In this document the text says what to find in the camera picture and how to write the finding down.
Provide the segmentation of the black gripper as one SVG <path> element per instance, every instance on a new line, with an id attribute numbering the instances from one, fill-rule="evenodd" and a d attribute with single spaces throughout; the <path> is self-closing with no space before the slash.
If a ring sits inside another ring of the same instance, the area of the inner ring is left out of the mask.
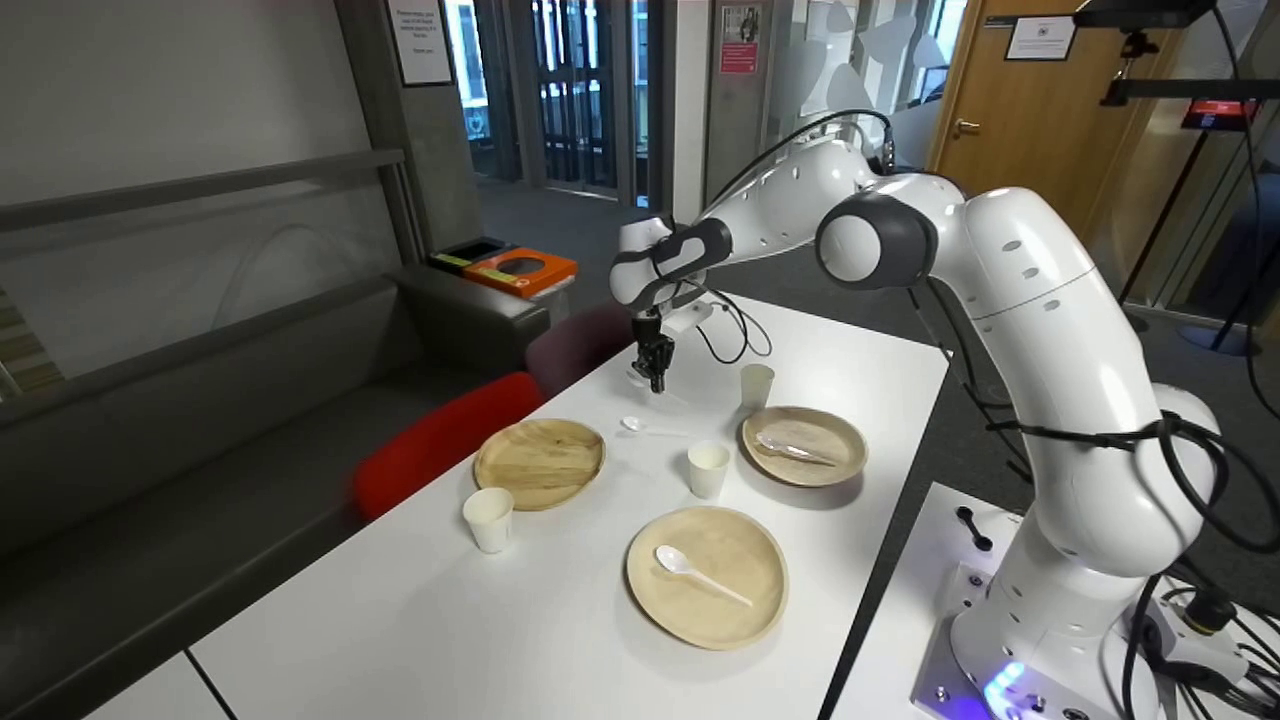
<path id="1" fill-rule="evenodd" d="M 675 343 L 660 333 L 656 317 L 633 319 L 635 361 L 633 370 L 647 381 L 651 393 L 662 388 Z"/>

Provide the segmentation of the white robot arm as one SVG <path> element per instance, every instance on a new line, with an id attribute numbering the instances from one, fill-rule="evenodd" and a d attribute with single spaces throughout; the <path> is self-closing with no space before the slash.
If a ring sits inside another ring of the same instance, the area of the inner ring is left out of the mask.
<path id="1" fill-rule="evenodd" d="M 985 600 L 948 621 L 958 673 L 1050 708 L 1118 708 L 1118 617 L 1200 531 L 1210 407 L 1149 375 L 1138 342 L 1061 214 L 1028 188 L 968 196 L 880 172 L 839 136 L 798 139 L 686 226 L 618 229 L 610 298 L 639 375 L 720 265 L 808 243 L 839 284 L 943 284 L 998 371 L 1034 500 Z"/>

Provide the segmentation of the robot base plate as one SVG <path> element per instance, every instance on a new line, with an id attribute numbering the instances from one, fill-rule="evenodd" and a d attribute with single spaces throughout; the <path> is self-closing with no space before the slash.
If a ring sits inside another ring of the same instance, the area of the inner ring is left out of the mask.
<path id="1" fill-rule="evenodd" d="M 950 573 L 958 606 L 928 639 L 912 699 L 940 720 L 1165 720 L 1134 651 L 1138 579 L 1054 551 L 1023 520 L 992 576 Z"/>

